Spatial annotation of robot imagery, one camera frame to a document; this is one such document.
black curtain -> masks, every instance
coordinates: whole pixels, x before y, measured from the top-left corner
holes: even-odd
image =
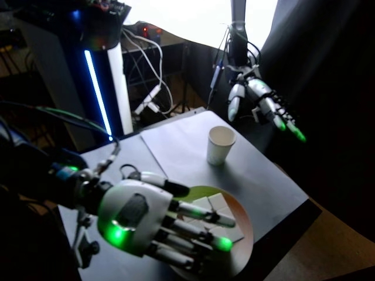
[[[372,1],[299,0],[273,27],[261,73],[299,113],[308,138],[303,145],[276,133],[266,155],[375,241],[373,11]]]

round plate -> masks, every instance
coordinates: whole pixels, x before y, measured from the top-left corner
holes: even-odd
[[[178,275],[185,278],[186,280],[225,280],[235,277],[244,269],[251,256],[251,251],[253,250],[254,243],[253,226],[251,225],[251,221],[246,214],[245,209],[228,192],[210,186],[194,186],[190,189],[190,193],[188,196],[175,199],[187,203],[192,203],[192,201],[196,199],[209,197],[217,193],[222,193],[222,195],[224,196],[229,209],[236,219],[237,225],[240,227],[242,233],[244,234],[244,238],[234,243],[232,250],[229,253],[223,253],[222,256],[215,256],[214,267],[202,275],[194,275],[185,270],[171,266]]]

black backdrop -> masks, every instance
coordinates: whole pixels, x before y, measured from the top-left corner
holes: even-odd
[[[313,199],[375,241],[372,6],[357,0],[279,0],[261,74],[298,112],[308,142],[250,119],[233,125]],[[192,44],[190,51],[189,82],[207,101],[215,50]],[[224,119],[229,91],[223,76],[212,108]]]

white cable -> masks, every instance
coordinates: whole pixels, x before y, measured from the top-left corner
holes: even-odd
[[[154,69],[154,67],[152,66],[152,63],[150,62],[148,56],[146,55],[145,51],[142,49],[141,46],[137,45],[136,43],[134,43],[133,40],[130,39],[130,37],[127,35],[127,32],[134,38],[137,38],[139,40],[143,40],[143,41],[146,41],[150,44],[153,44],[155,45],[158,49],[159,49],[159,52],[160,52],[160,61],[159,61],[159,72],[160,72],[160,75],[158,75],[158,73],[156,72],[156,70]],[[161,112],[162,114],[168,114],[172,111],[173,109],[173,97],[172,97],[172,93],[168,87],[168,85],[166,84],[166,82],[163,81],[163,71],[162,71],[162,62],[163,62],[163,51],[162,51],[162,48],[159,46],[159,44],[157,44],[156,42],[154,41],[151,41],[151,40],[148,40],[146,38],[143,38],[143,37],[140,37],[140,36],[137,36],[137,35],[134,35],[132,32],[130,32],[129,30],[126,30],[126,29],[123,29],[122,30],[122,33],[125,35],[125,37],[129,40],[129,42],[134,45],[136,48],[139,49],[139,51],[141,51],[141,53],[144,55],[145,57],[145,60],[147,61],[147,63],[149,64],[152,72],[154,73],[154,75],[157,77],[157,79],[159,79],[159,86],[161,87],[161,84],[163,84],[168,92],[168,95],[169,95],[169,100],[170,100],[170,104],[171,104],[171,107],[165,111],[165,112]]]

cup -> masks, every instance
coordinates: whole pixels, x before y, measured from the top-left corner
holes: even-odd
[[[228,127],[217,126],[209,132],[209,144],[207,147],[207,161],[211,165],[221,165],[236,142],[236,134]]]

